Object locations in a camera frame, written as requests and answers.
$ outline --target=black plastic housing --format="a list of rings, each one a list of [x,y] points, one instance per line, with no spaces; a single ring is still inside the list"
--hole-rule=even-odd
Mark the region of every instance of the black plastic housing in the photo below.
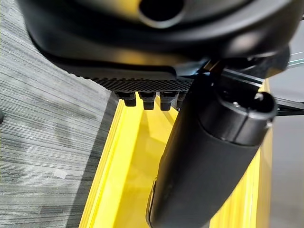
[[[252,0],[230,7],[228,1],[217,2],[219,9],[230,10],[155,29],[74,0],[18,0],[34,44],[55,65],[110,90],[152,92],[187,91],[203,58],[276,53],[293,36],[304,3]]]
[[[217,95],[212,77],[200,77],[161,158],[148,203],[152,228],[200,228],[208,222],[244,175],[276,115],[270,94],[239,105]]]

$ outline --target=black cylindrical handle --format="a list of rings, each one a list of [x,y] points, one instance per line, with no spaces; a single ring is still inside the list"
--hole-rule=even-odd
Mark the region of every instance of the black cylindrical handle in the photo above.
[[[255,156],[262,142],[261,136],[256,138],[255,134],[262,134],[263,139],[276,114],[276,104],[268,95],[264,102],[255,101],[252,107],[245,107],[245,113],[236,109],[236,115],[243,115],[240,120],[232,114],[235,107],[227,111],[229,104],[225,103],[232,120],[240,122],[238,132],[234,129],[231,138],[229,129],[217,131],[221,126],[214,119],[211,121],[214,128],[206,121],[208,109],[211,112],[221,110],[210,107],[217,101],[219,106],[223,103],[216,98],[211,85],[207,76],[195,81],[176,119],[147,211],[152,228],[200,228],[208,222],[232,193]],[[236,140],[241,138],[243,127],[252,128],[255,133],[246,131],[245,135],[252,139],[244,139],[248,143],[241,145]]]

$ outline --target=gray carpet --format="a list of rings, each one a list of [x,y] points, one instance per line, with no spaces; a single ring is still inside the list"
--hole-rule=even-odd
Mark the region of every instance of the gray carpet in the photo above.
[[[0,228],[78,227],[117,101],[49,63],[1,1]]]

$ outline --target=screw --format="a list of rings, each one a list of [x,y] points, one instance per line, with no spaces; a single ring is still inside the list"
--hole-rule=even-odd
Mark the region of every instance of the screw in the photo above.
[[[233,105],[235,106],[235,107],[237,107],[237,108],[239,108],[240,107],[240,105],[238,104],[238,102],[233,102]]]

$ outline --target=yellow panel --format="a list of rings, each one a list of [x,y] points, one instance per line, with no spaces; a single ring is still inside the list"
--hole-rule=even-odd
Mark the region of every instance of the yellow panel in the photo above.
[[[148,197],[177,112],[160,111],[159,97],[154,110],[145,111],[142,105],[138,102],[136,107],[125,107],[119,102],[80,228],[148,228],[145,221]],[[266,192],[261,190],[269,177],[262,175],[269,172],[269,165],[260,165],[265,157],[269,158],[263,151],[264,147],[254,157],[234,193],[213,217],[211,228],[265,228],[256,226],[263,224],[269,214],[269,210],[263,209],[268,203],[259,200],[262,195],[267,199],[270,190],[269,184]]]

